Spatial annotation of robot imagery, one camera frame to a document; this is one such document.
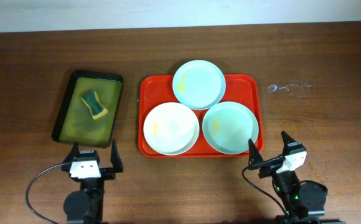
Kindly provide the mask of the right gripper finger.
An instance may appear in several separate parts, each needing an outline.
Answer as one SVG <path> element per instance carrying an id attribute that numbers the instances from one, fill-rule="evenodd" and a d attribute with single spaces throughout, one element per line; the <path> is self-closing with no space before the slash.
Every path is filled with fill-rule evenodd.
<path id="1" fill-rule="evenodd" d="M 257 150 L 255 143 L 252 141 L 252 139 L 248 140 L 248 151 L 249 151 L 249 160 L 248 165 L 249 166 L 255 166 L 257 164 L 260 164 L 263 162 L 263 158 L 261 154 L 259 153 L 259 150 Z"/>
<path id="2" fill-rule="evenodd" d="M 281 137 L 284 145 L 296 145 L 298 143 L 286 131 L 281 132 Z"/>

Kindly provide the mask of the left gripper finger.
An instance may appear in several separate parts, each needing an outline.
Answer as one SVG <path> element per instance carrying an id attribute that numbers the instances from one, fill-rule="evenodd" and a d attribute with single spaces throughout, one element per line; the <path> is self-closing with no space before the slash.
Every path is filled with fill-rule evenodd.
<path id="1" fill-rule="evenodd" d="M 118 148 L 117 148 L 115 139 L 113 140 L 112 145 L 111 145 L 110 162 L 111 162 L 114 170 L 123 170 L 123 163 L 122 163 L 120 155 L 118 153 Z"/>
<path id="2" fill-rule="evenodd" d="M 78 143 L 75 142 L 70 152 L 67 154 L 65 159 L 63 160 L 63 163 L 71 163 L 73 162 L 78 155 Z"/>

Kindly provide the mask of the green and yellow sponge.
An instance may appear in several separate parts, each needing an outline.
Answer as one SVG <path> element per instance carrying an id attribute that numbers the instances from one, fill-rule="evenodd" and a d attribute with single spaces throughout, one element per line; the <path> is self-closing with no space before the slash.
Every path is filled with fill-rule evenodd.
<path id="1" fill-rule="evenodd" d="M 81 96 L 82 101 L 87 106 L 94 120 L 104 117 L 108 109 L 100 102 L 96 91 L 88 91 Z"/>

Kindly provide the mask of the white plate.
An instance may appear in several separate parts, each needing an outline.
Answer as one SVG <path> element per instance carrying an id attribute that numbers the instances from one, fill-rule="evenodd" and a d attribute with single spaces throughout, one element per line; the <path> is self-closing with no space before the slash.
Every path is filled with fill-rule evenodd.
<path id="1" fill-rule="evenodd" d="M 168 102 L 153 108 L 143 123 L 143 134 L 153 151 L 165 156 L 187 152 L 197 142 L 200 125 L 187 106 Z"/>

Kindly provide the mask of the light blue plate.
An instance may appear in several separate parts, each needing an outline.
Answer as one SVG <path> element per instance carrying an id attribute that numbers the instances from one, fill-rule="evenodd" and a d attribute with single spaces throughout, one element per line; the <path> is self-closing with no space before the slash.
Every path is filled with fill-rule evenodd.
<path id="1" fill-rule="evenodd" d="M 177 100 L 193 110 L 206 110 L 224 96 L 225 75 L 215 64 L 206 60 L 192 60 L 181 65 L 172 80 Z"/>

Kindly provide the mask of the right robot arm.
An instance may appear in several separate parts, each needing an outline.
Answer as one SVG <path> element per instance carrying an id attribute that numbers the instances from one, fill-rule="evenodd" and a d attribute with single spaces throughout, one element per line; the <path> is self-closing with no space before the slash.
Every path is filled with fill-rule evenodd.
<path id="1" fill-rule="evenodd" d="M 249 140 L 248 166 L 241 174 L 253 188 L 268 196 L 280 207 L 283 214 L 275 217 L 275 223 L 320 223 L 319 218 L 325 214 L 324 205 L 328 189 L 318 182 L 298 179 L 295 170 L 304 164 L 306 148 L 285 131 L 281 132 L 281 137 L 284 143 L 282 153 L 266 161 L 253 141 Z M 272 178 L 271 184 L 279 200 L 246 178 L 246 170 L 257 169 L 259 178 Z"/>

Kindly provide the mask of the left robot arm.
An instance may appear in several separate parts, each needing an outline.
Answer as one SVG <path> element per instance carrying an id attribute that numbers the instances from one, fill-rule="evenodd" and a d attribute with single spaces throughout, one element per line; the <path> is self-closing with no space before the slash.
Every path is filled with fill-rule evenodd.
<path id="1" fill-rule="evenodd" d="M 81 151 L 75 143 L 63 160 L 62 170 L 80 184 L 80 189 L 70 193 L 63 210 L 67 223 L 102 223 L 105 181 L 116 179 L 123 172 L 123 163 L 118 154 L 116 142 L 111 145 L 110 167 L 101 168 L 96 150 Z"/>

